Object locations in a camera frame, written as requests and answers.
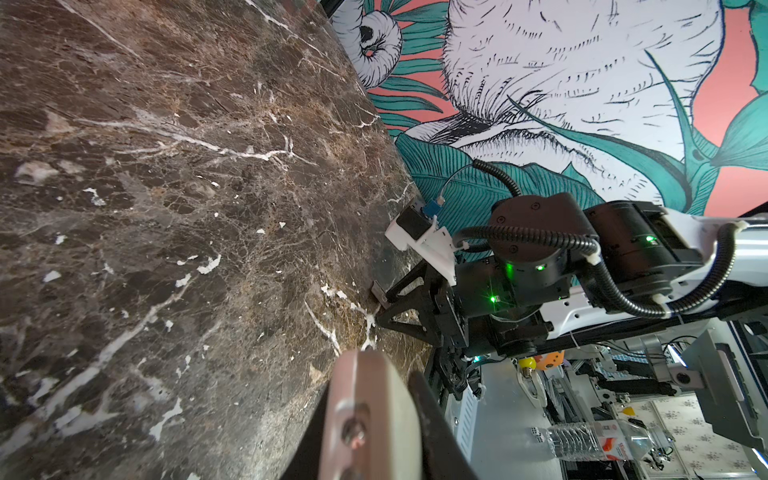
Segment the dark remote battery cover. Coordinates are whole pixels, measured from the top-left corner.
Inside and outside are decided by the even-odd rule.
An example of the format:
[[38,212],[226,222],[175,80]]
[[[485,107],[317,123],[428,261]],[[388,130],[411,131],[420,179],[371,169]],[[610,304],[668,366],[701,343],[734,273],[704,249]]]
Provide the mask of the dark remote battery cover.
[[377,281],[372,283],[370,292],[382,308],[387,309],[390,307],[387,292]]

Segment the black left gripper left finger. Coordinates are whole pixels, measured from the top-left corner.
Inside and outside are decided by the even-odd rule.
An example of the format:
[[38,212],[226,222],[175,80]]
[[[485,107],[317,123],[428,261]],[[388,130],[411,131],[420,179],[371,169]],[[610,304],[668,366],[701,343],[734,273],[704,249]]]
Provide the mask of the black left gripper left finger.
[[328,390],[324,389],[308,426],[280,480],[317,480],[319,475]]

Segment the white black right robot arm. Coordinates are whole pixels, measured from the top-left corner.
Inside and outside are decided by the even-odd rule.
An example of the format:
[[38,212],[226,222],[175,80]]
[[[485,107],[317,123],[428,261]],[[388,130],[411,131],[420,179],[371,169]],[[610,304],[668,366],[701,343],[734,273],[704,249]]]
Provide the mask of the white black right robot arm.
[[496,202],[450,233],[421,204],[387,238],[419,263],[388,290],[376,324],[463,360],[527,357],[767,303],[767,218],[716,218],[649,202],[582,209],[567,194]]

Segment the grey remote control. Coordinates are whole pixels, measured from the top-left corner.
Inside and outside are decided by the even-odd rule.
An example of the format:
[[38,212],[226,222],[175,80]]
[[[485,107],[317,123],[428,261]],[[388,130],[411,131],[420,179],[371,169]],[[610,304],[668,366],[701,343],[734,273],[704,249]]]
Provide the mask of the grey remote control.
[[381,352],[350,350],[328,389],[320,479],[420,479],[421,430],[415,403]]

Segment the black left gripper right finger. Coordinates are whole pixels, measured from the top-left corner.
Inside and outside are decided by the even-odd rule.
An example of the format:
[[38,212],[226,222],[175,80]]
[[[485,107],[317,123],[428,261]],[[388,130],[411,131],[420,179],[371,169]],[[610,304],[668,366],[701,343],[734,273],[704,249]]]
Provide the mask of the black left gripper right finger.
[[422,479],[476,480],[444,414],[422,373],[412,372],[407,382],[418,412],[422,445]]

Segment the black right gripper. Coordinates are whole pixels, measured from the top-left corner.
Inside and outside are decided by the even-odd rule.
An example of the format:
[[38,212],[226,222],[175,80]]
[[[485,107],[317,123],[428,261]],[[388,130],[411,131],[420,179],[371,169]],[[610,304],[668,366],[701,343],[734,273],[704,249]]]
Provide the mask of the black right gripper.
[[[456,284],[440,298],[452,309],[453,320],[442,315],[437,323],[428,308],[393,305],[377,313],[375,322],[379,328],[434,347],[442,347],[445,339],[468,357],[491,353],[510,358],[531,356],[552,332],[552,324],[541,314],[552,288],[538,288],[526,274],[509,263],[464,263],[456,269]],[[430,290],[443,280],[431,264],[421,260],[386,291],[385,299],[394,304],[407,293],[421,287]],[[416,313],[414,323],[397,319],[411,311]]]

